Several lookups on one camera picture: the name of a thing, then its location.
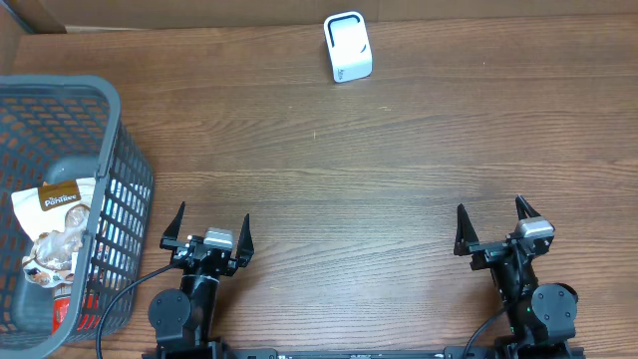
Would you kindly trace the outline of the orange spaghetti packet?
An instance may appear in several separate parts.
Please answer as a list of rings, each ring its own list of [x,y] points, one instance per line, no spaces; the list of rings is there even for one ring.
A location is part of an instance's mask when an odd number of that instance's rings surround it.
[[[69,313],[71,303],[72,285],[61,284],[54,289],[53,295],[53,328],[55,333]],[[80,330],[94,329],[98,326],[101,316],[96,314],[83,314],[79,320]]]

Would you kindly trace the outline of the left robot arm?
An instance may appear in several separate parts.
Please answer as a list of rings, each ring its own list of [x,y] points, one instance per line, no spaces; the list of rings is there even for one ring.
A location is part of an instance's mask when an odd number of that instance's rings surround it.
[[[152,358],[231,358],[228,345],[210,337],[220,278],[246,267],[254,255],[250,217],[243,219],[238,241],[230,230],[210,227],[203,235],[178,239],[182,204],[163,232],[159,247],[170,252],[169,269],[179,269],[178,288],[158,293],[149,306],[156,332]]]

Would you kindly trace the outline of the grey plastic mesh basket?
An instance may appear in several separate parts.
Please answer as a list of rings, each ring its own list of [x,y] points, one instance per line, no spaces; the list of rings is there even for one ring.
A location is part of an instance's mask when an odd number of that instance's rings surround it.
[[[96,76],[1,79],[1,355],[44,358],[65,343],[111,334],[130,320],[155,190],[154,172],[121,121],[116,89]],[[29,283],[21,261],[32,240],[11,195],[43,182],[90,178],[96,187],[79,250],[70,308],[53,328],[53,293]]]

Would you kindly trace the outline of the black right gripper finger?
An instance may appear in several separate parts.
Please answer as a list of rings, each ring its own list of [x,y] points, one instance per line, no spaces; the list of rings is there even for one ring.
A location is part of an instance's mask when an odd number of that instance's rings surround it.
[[[454,255],[470,255],[479,238],[470,220],[465,206],[461,203],[457,207],[457,233],[455,238]]]
[[[519,220],[540,216],[540,213],[536,211],[521,194],[518,194],[515,198],[515,207]]]

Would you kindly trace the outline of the cardboard back panel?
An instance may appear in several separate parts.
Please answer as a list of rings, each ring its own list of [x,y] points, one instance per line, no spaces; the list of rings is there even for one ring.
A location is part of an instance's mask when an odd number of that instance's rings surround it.
[[[357,11],[369,22],[626,14],[637,0],[7,0],[40,33],[68,27],[177,29],[305,25]]]

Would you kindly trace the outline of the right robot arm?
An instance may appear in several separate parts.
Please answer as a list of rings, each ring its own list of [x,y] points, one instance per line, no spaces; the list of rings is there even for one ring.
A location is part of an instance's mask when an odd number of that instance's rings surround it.
[[[532,262],[547,253],[555,227],[521,195],[515,199],[517,224],[502,241],[481,242],[466,208],[457,208],[454,255],[469,256],[471,269],[487,269],[502,309],[488,318],[470,337],[462,358],[584,358],[581,347],[572,348],[579,297],[565,283],[541,284]],[[488,347],[475,343],[500,316],[506,316],[511,334]]]

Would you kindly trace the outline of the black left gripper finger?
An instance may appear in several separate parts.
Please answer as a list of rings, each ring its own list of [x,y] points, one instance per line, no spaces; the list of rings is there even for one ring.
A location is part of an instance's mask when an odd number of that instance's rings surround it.
[[[237,242],[236,256],[238,267],[247,267],[254,255],[254,245],[250,232],[250,216],[247,213],[243,219],[239,240]]]
[[[175,215],[169,226],[166,228],[166,230],[163,232],[161,237],[162,240],[178,240],[178,234],[181,228],[184,210],[185,202],[183,201],[180,204],[177,214]]]

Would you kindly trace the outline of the white barcode scanner stand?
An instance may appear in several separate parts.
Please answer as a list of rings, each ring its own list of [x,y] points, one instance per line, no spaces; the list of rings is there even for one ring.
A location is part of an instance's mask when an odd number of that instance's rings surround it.
[[[365,19],[359,12],[329,16],[323,31],[335,83],[351,82],[372,74],[372,50]]]

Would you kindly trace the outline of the beige PanTree snack pouch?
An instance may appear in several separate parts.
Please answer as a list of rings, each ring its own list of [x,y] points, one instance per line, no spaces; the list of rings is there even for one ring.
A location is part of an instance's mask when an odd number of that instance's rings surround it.
[[[73,179],[11,194],[18,222],[32,241],[21,260],[28,282],[43,288],[73,283],[96,180]]]

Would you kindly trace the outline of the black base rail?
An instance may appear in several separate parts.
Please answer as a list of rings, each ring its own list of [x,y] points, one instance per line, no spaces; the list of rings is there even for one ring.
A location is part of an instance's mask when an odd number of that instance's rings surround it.
[[[473,347],[463,355],[464,348],[448,346],[439,350],[391,350],[391,351],[288,351],[271,348],[231,349],[227,345],[208,349],[162,353],[159,349],[144,353],[143,359],[160,358],[222,358],[222,359],[494,359],[497,355],[490,347]]]

